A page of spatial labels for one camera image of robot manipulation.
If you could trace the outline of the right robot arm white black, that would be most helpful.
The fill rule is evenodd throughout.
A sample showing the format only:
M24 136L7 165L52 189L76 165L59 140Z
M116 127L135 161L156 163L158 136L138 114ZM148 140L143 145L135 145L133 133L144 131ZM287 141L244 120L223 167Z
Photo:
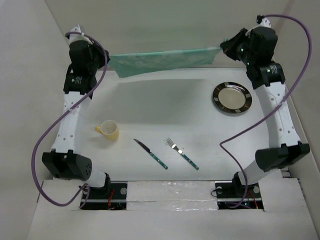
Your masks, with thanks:
M269 172L293 165L310 152L309 144L301 142L292 121L283 68L273 60L277 41L274 29L258 26L251 30L243 28L220 45L226 56L246 66L269 137L269 147L258 149L254 161L234 175L231 191L237 197L247 194L249 186Z

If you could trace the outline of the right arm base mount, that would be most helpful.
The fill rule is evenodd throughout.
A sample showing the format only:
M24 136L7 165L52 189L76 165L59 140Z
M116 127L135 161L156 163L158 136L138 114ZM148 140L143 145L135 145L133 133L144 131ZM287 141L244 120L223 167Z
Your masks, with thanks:
M219 210L263 210L263 200L258 183L251 184L247 187L239 180L220 180L214 182L214 187L210 195L217 200Z

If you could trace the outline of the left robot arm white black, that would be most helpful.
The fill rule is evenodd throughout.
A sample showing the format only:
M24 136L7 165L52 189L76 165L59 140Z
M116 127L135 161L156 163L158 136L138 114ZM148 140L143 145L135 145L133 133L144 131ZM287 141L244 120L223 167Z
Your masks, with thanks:
M67 36L71 64L65 76L63 112L56 139L50 152L42 154L42 162L57 179L81 180L94 188L100 198L111 194L108 176L93 167L82 155L85 118L97 85L97 71L108 63L108 52L84 36L78 24Z

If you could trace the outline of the green patterned cloth placemat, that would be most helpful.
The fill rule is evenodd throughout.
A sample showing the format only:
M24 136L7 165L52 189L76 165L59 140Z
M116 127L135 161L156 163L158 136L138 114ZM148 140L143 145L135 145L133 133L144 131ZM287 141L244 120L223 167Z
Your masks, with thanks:
M108 66L115 70L120 78L127 78L146 73L210 65L220 51L219 47L208 47L115 54L110 56Z

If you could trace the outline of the yellow mug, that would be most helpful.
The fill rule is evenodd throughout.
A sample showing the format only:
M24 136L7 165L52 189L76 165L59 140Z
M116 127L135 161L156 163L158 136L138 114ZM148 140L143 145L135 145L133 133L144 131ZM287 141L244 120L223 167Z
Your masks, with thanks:
M105 136L109 141L117 141L119 138L119 127L113 120L106 120L101 125L95 127L95 131Z

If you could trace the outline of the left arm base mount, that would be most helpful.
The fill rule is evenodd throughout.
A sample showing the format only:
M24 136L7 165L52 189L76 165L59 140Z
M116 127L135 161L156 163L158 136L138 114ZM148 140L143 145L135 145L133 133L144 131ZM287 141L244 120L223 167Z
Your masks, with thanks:
M88 211L126 210L127 192L127 181L111 181L107 189L91 188L88 197L86 193L82 194L80 209Z

